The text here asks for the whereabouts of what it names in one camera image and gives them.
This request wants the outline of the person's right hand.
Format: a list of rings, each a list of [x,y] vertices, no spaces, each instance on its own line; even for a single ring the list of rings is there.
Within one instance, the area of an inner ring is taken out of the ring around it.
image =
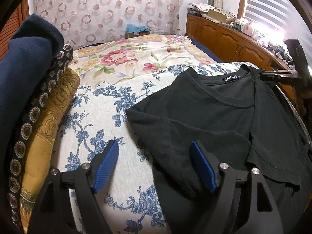
[[[295,94],[295,104],[297,112],[301,117],[304,117],[307,112],[304,106],[304,99],[311,99],[311,90],[298,90],[294,88],[293,91]]]

